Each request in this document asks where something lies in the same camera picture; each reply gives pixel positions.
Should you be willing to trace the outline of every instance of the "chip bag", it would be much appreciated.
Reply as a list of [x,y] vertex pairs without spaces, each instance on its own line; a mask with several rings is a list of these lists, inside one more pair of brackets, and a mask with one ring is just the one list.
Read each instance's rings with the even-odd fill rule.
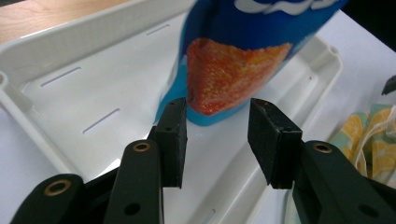
[[198,0],[157,118],[179,97],[187,97],[187,117],[198,125],[231,116],[346,2]]

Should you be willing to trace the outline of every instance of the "orange snack image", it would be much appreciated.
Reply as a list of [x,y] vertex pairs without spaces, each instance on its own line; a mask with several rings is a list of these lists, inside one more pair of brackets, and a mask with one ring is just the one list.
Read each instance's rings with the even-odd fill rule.
[[268,81],[290,48],[286,43],[242,50],[208,38],[195,39],[187,50],[189,106],[209,116],[241,105]]

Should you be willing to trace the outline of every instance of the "white plastic tray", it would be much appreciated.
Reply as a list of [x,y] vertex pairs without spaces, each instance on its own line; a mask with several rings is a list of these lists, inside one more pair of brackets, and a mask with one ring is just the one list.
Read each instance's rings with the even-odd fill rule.
[[[191,3],[133,1],[0,46],[3,107],[60,172],[95,178],[148,134]],[[342,67],[314,37],[255,97],[306,130]],[[183,189],[164,190],[166,223],[255,219],[266,183],[247,132],[247,107],[210,127],[188,123]]]

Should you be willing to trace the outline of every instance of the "yellow patterned cloth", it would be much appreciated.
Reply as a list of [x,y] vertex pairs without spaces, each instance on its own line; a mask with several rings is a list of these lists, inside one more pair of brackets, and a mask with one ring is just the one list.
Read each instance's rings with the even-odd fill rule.
[[352,114],[330,141],[364,176],[396,189],[396,106]]

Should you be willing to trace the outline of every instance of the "wooden table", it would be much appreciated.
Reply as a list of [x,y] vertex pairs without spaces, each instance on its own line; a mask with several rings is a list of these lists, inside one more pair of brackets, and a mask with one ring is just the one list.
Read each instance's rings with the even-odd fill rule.
[[0,44],[131,0],[26,0],[0,7]]

